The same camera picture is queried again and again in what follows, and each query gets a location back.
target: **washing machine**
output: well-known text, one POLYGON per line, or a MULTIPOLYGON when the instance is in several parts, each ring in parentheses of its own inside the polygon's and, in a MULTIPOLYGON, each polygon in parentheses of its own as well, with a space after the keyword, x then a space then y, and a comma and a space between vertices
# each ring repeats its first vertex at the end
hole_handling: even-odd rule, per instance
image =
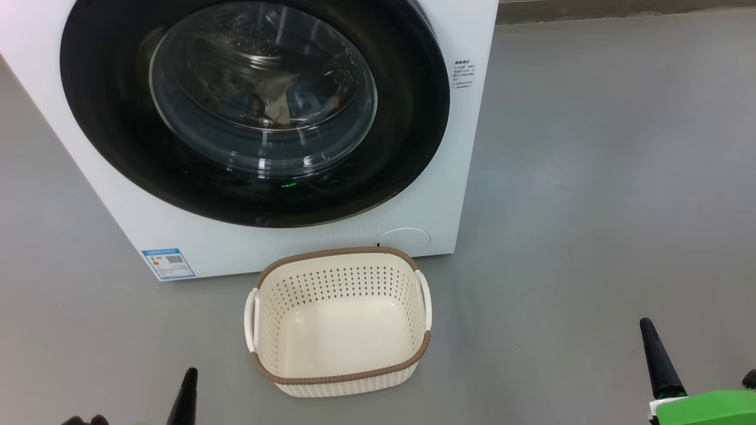
POLYGON ((496 9, 9 0, 0 53, 155 276, 202 278, 454 252, 496 9))

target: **basket handle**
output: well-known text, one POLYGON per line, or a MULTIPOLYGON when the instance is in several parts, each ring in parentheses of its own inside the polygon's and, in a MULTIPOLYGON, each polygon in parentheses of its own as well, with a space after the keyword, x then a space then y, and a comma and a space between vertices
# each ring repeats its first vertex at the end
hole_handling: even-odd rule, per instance
POLYGON ((430 330, 433 324, 433 304, 430 301, 430 288, 425 275, 420 270, 415 270, 417 281, 420 283, 420 292, 423 294, 423 308, 426 313, 426 330, 430 330))
POLYGON ((246 298, 244 306, 244 338, 249 352, 255 352, 257 347, 257 335, 260 323, 260 298, 257 297, 257 288, 253 289, 246 298), (255 320, 252 320, 252 303, 255 302, 255 320))

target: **energy label sticker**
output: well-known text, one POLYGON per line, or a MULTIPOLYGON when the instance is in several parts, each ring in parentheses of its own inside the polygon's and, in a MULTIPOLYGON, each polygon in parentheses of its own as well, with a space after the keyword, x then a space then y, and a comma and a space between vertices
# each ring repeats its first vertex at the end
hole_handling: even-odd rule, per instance
POLYGON ((142 251, 142 253, 161 281, 194 277, 194 272, 178 248, 142 251))

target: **perforated basket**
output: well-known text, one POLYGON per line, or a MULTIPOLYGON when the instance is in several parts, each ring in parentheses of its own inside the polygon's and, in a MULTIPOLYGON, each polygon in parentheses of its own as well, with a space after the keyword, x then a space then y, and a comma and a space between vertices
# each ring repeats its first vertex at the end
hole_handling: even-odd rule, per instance
POLYGON ((262 375, 295 397, 347 396, 398 385, 430 342, 428 283, 392 248, 282 259, 247 297, 244 333, 262 375))

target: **brown basket rim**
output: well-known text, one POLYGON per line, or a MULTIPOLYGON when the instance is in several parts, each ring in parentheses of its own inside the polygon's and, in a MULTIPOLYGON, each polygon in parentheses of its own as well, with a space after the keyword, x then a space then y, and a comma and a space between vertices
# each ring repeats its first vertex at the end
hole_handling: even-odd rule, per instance
MULTIPOLYGON (((337 250, 323 250, 323 251, 316 251, 313 253, 299 254, 297 256, 290 256, 284 259, 280 259, 274 262, 273 264, 269 265, 268 267, 266 267, 265 270, 263 270, 262 273, 260 273, 260 276, 257 279, 257 287, 260 288, 265 278, 273 270, 281 267, 282 265, 290 264, 292 262, 298 262, 298 261, 304 261, 308 259, 316 259, 316 258, 322 258, 322 257, 328 257, 328 256, 341 256, 341 255, 348 255, 348 254, 366 254, 366 253, 392 254, 394 256, 397 256, 403 259, 405 262, 407 262, 407 264, 409 264, 413 270, 417 270, 417 264, 412 259, 412 257, 410 257, 406 253, 403 253, 402 251, 397 250, 395 248, 389 248, 389 247, 340 248, 337 250)), ((281 385, 314 385, 314 384, 319 384, 319 383, 338 383, 338 382, 346 382, 350 380, 360 380, 360 379, 365 379, 365 378, 378 377, 380 375, 391 374, 394 372, 402 371, 406 368, 409 368, 413 364, 417 363, 417 361, 419 361, 420 358, 423 357, 423 354, 425 354, 425 351, 428 349, 429 344, 430 344, 430 330, 426 330, 425 334, 423 335, 423 343, 420 344, 420 348, 412 355, 412 357, 410 357, 406 361, 403 361, 402 363, 399 363, 393 366, 387 366, 385 368, 373 369, 372 371, 358 372, 355 374, 346 374, 346 375, 334 375, 330 377, 312 377, 312 378, 279 377, 278 375, 271 373, 268 369, 265 368, 265 366, 262 365, 262 362, 260 361, 260 357, 257 355, 257 352, 252 353, 252 361, 257 367, 258 371, 260 371, 260 374, 265 379, 273 381, 274 383, 278 383, 281 385)))

